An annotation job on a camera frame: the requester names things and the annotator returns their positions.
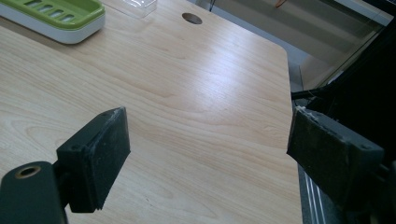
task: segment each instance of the light wood tabletop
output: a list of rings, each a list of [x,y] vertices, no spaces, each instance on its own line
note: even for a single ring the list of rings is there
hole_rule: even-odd
[[[183,0],[63,45],[0,18],[0,176],[125,106],[131,154],[69,223],[302,223],[286,51]],[[185,12],[203,23],[182,18]]]

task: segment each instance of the clear plastic container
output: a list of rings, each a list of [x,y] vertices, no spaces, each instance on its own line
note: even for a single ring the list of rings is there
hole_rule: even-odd
[[[157,8],[157,0],[118,0],[123,6],[118,10],[135,18],[144,18]]]

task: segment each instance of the black cable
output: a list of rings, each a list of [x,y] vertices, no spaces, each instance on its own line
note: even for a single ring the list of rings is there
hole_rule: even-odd
[[[216,0],[210,0],[210,8],[209,11],[212,11],[213,6],[215,5]]]

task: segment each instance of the soap dish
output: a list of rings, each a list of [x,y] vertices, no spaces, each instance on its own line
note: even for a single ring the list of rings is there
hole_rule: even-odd
[[[64,44],[77,44],[105,25],[98,0],[0,0],[0,16]]]

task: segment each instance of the wooden table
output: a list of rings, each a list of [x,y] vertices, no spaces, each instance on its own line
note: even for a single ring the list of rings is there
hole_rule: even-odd
[[[0,176],[125,106],[132,153],[78,223],[301,223],[287,55],[187,1],[67,46],[0,18]],[[183,20],[199,16],[203,24]]]

